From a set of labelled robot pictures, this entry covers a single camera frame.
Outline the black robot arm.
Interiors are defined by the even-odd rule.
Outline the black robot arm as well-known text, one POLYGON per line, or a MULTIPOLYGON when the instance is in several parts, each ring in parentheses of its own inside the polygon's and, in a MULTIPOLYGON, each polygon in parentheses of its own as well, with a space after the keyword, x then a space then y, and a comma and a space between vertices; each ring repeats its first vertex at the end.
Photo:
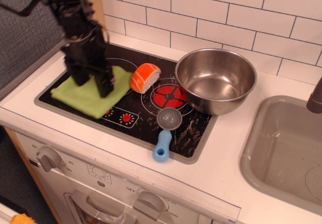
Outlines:
POLYGON ((114 90, 115 77, 105 58, 108 44, 102 26, 93 20, 92 3, 88 0, 31 0, 21 11, 4 4, 1 7, 27 17, 39 2, 50 6, 64 31, 67 44, 61 51, 65 54, 64 62, 70 76, 82 86, 93 75, 101 97, 106 97, 114 90))

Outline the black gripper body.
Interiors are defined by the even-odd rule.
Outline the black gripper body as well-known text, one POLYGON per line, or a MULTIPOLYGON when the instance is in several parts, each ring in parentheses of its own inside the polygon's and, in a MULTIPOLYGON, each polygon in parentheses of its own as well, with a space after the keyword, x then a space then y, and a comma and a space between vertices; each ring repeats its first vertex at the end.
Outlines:
POLYGON ((111 66, 105 60, 107 46, 101 29, 93 29, 86 38, 68 43, 61 48, 65 54, 67 71, 69 72, 72 66, 78 66, 88 76, 90 74, 113 75, 111 66))

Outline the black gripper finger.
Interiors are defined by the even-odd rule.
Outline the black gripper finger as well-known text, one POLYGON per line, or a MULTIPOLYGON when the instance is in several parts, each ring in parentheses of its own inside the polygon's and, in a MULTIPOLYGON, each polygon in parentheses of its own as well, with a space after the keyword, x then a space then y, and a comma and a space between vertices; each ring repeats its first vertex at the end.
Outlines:
POLYGON ((78 86, 84 85, 90 79, 88 74, 83 72, 82 68, 78 66, 69 68, 69 74, 78 86))
POLYGON ((113 75, 98 74, 95 76, 95 82, 102 98, 108 96, 112 91, 114 91, 115 80, 116 79, 113 75))

